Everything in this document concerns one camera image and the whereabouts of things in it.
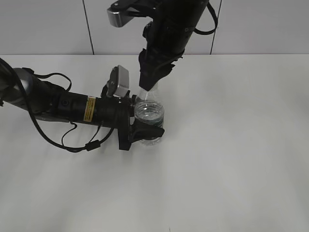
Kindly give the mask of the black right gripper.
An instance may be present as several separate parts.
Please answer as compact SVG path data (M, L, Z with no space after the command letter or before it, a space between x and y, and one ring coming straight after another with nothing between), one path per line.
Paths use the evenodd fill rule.
M196 28L194 20L153 20L144 30L146 47L139 54L139 86L150 91L159 80L168 76L173 64L183 58L185 47ZM160 63L155 69L151 63Z

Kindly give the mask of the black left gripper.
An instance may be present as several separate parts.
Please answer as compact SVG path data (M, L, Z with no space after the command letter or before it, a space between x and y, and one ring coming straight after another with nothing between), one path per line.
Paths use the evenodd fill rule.
M149 125L135 120L130 125L133 117L133 102L128 91L124 97L108 97L102 92L101 98L96 103L96 119L101 127L107 127L110 131L99 142L103 144L117 130L118 144L120 150L129 150L131 144L141 140L154 140L161 138L165 132L162 127Z

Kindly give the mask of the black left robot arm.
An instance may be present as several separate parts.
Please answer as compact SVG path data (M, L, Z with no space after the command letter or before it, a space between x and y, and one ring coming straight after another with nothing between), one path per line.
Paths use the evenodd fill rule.
M118 65L112 69L110 78L99 98L73 93L71 87L63 88L47 79L53 76L38 75L29 68L12 68L3 59L0 61L0 102L9 103L26 110L39 134L50 144L78 153L97 149L112 134L118 131L120 150L129 150L132 143L160 138L164 129L135 119L136 96L130 95L129 73ZM69 147L52 141L41 129L38 121L66 122L109 128L101 140L91 139L82 147Z

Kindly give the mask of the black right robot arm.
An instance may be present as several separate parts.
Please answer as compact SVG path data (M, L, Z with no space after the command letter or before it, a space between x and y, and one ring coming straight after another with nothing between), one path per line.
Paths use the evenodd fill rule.
M143 35L147 45L139 54L139 85L149 91L169 75L200 20L207 0L164 0L154 12Z

